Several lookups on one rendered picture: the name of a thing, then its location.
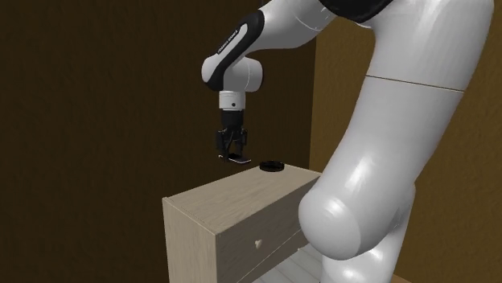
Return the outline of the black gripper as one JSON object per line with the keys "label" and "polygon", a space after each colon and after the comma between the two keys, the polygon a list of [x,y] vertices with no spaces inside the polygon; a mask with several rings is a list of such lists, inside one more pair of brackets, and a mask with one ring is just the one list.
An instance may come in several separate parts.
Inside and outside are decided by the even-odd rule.
{"label": "black gripper", "polygon": [[219,156],[228,160],[229,148],[232,144],[233,131],[239,131],[235,136],[236,154],[243,156],[244,147],[247,145],[248,132],[243,128],[244,110],[221,110],[221,124],[223,129],[216,131],[216,148]]}

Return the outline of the light wood chest of drawers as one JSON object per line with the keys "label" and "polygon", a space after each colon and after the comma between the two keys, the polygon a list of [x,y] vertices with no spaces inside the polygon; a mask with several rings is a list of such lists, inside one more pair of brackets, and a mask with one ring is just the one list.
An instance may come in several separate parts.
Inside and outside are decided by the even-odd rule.
{"label": "light wood chest of drawers", "polygon": [[169,283],[319,283],[298,223],[319,173],[258,167],[163,199]]}

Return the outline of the round black dish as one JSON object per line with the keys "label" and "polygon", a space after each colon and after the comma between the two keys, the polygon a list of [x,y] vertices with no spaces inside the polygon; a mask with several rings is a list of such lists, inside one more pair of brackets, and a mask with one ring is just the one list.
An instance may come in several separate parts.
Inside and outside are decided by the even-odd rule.
{"label": "round black dish", "polygon": [[280,161],[269,160],[260,162],[259,168],[266,172],[279,172],[284,170],[285,164]]}

